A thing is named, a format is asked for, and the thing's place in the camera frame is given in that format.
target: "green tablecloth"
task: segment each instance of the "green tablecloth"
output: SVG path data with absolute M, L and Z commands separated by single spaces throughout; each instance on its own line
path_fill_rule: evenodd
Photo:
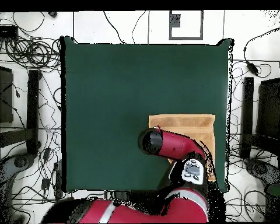
M 66 190 L 156 190 L 169 164 L 138 149 L 137 137 L 148 127 L 148 115 L 204 113 L 216 115 L 215 169 L 219 188 L 226 191 L 231 43 L 75 44 L 61 37 Z

